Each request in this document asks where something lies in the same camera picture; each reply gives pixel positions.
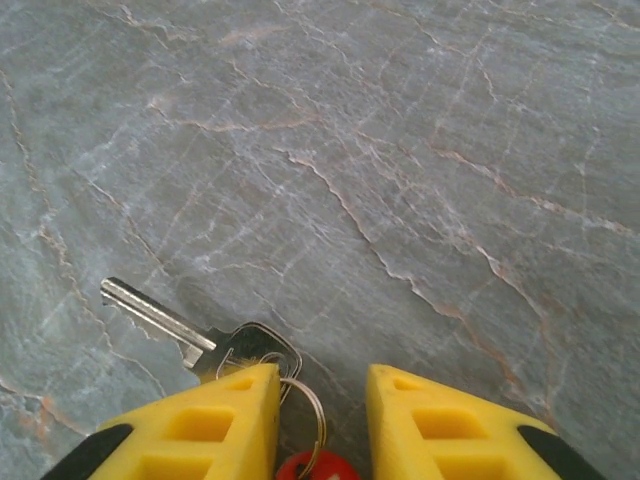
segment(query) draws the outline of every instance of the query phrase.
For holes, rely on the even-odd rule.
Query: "red keychain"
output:
[[[360,480],[358,472],[344,458],[323,450],[327,443],[327,419],[313,390],[291,378],[280,380],[296,387],[311,402],[318,421],[318,440],[310,452],[289,457],[278,470],[276,480]]]

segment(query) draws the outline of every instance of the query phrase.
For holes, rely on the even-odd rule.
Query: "key blade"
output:
[[[150,337],[177,341],[184,366],[192,369],[204,352],[215,350],[216,343],[191,325],[185,318],[169,310],[131,285],[114,277],[100,284],[102,302],[131,314],[134,323]]]

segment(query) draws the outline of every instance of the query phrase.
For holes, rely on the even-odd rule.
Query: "key ring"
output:
[[[302,472],[300,472],[300,474],[298,475],[298,480],[302,480],[311,472],[311,470],[313,470],[313,467],[318,462],[318,457],[320,456],[320,452],[322,451],[325,444],[327,443],[327,418],[324,415],[324,409],[322,408],[322,403],[320,403],[320,399],[313,392],[313,390],[307,387],[304,383],[299,382],[294,378],[281,378],[280,382],[284,383],[285,385],[297,388],[298,390],[300,390],[300,392],[304,394],[305,397],[307,397],[307,399],[311,403],[311,406],[313,407],[313,411],[316,415],[316,421],[318,422],[317,423],[318,439],[313,444],[313,452],[311,453],[311,458],[309,459],[309,462],[305,465]]]

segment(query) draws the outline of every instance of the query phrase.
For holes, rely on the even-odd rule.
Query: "key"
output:
[[[295,347],[261,323],[248,322],[232,332],[215,327],[205,330],[114,277],[102,281],[100,293],[105,305],[114,305],[130,314],[134,323],[150,336],[176,341],[183,365],[201,381],[217,378],[228,368],[253,363],[275,361],[283,378],[296,378],[302,368],[302,356]],[[282,400],[289,388],[283,385]]]

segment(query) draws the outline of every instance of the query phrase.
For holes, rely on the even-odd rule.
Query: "marble floor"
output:
[[[0,477],[195,384],[115,275],[291,339],[365,479],[373,362],[640,478],[639,45],[636,0],[0,0]]]

